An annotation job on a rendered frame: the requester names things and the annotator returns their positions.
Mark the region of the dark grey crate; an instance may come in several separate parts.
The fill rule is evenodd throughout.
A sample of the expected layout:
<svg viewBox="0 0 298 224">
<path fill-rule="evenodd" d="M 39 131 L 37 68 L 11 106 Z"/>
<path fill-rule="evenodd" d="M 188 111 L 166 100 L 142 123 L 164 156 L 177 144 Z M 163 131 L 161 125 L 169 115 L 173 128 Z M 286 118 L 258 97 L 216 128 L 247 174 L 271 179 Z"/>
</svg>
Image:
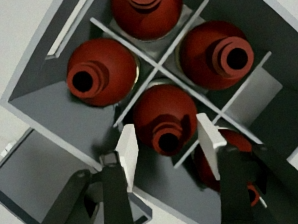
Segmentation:
<svg viewBox="0 0 298 224">
<path fill-rule="evenodd" d="M 198 114 L 205 113 L 213 125 L 223 117 L 252 146 L 270 145 L 289 162 L 298 153 L 298 20 L 277 0 L 183 0 L 178 23 L 156 42 L 123 32 L 112 16 L 110 0 L 86 0 L 54 54 L 48 55 L 79 1 L 51 2 L 0 98 L 7 111 L 100 172 L 99 156 L 116 149 L 124 126 L 132 124 L 137 98 L 151 79 L 167 77 L 191 93 Z M 254 55 L 248 73 L 219 91 L 194 85 L 174 60 L 175 46 L 186 31 L 210 20 L 239 27 Z M 105 107 L 83 102 L 67 85 L 72 52 L 101 37 L 120 41 L 140 60 L 131 92 Z M 171 157 L 146 146 L 137 135 L 136 140 L 133 193 L 186 224 L 221 224 L 220 193 L 202 182 L 190 154 L 199 143 L 197 129 Z"/>
</svg>

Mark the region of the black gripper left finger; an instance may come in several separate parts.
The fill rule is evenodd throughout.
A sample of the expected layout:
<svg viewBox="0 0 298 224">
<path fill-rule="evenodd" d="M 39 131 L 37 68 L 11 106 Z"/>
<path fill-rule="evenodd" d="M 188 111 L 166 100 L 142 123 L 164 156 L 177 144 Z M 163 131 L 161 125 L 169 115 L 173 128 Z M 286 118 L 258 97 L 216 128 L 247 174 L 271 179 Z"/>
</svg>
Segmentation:
<svg viewBox="0 0 298 224">
<path fill-rule="evenodd" d="M 128 192 L 132 192 L 137 156 L 134 125 L 128 124 L 116 149 L 100 154 L 102 171 L 73 173 L 41 224 L 94 224 L 100 202 L 104 224 L 135 224 Z"/>
</svg>

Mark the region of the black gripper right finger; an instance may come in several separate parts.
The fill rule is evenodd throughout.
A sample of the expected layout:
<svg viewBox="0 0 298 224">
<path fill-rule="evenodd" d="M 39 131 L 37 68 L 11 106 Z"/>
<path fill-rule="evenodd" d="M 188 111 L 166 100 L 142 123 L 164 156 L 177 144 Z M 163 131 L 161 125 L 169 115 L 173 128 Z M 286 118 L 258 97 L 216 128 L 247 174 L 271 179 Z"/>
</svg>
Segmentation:
<svg viewBox="0 0 298 224">
<path fill-rule="evenodd" d="M 220 180 L 221 224 L 258 224 L 247 182 L 252 182 L 279 224 L 298 224 L 298 170 L 270 145 L 239 151 L 205 113 L 196 114 L 196 119 L 199 143 L 216 181 Z"/>
</svg>

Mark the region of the dark brown bottle with cream label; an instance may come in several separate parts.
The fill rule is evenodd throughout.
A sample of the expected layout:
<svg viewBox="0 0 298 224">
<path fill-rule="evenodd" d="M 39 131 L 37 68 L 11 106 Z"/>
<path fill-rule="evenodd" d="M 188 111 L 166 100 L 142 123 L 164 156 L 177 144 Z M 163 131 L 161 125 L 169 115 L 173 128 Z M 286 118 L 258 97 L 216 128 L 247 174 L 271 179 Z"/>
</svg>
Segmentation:
<svg viewBox="0 0 298 224">
<path fill-rule="evenodd" d="M 175 46 L 174 59 L 179 70 L 196 86 L 224 90 L 250 70 L 254 55 L 247 44 L 250 46 L 248 38 L 236 25 L 210 20 L 183 35 Z"/>
</svg>

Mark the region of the dark red bottle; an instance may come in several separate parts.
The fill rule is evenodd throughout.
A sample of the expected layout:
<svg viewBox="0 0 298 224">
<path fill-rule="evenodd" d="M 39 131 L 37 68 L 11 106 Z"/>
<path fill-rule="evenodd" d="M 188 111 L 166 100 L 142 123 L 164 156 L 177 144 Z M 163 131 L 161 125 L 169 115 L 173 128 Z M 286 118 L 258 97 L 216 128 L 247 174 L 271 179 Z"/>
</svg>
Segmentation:
<svg viewBox="0 0 298 224">
<path fill-rule="evenodd" d="M 132 124 L 146 146 L 162 156 L 174 156 L 193 137 L 196 114 L 195 103 L 182 86 L 171 78 L 158 77 L 137 98 Z"/>
<path fill-rule="evenodd" d="M 80 44 L 71 54 L 67 85 L 85 103 L 105 107 L 122 101 L 139 74 L 140 60 L 134 51 L 118 40 L 93 38 Z"/>
<path fill-rule="evenodd" d="M 154 42 L 176 26 L 183 0 L 110 0 L 110 9 L 123 32 L 142 42 Z"/>
<path fill-rule="evenodd" d="M 239 151 L 251 151 L 252 145 L 229 121 L 220 117 L 214 126 L 231 144 L 237 145 Z M 198 143 L 190 153 L 202 182 L 211 190 L 220 193 L 220 180 L 216 181 L 200 144 Z M 258 202 L 260 195 L 257 193 L 251 182 L 247 182 L 247 187 L 251 205 L 253 206 Z"/>
</svg>

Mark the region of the grey square tray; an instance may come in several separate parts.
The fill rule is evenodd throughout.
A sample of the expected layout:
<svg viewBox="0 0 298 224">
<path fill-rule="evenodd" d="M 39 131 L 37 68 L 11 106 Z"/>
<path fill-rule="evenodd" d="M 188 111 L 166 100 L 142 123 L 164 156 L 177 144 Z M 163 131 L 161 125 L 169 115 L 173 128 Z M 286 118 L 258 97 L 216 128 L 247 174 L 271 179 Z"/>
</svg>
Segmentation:
<svg viewBox="0 0 298 224">
<path fill-rule="evenodd" d="M 24 224 L 40 224 L 74 172 L 99 172 L 81 161 L 29 127 L 0 161 L 0 205 Z M 153 209 L 128 195 L 135 224 L 150 222 Z"/>
</svg>

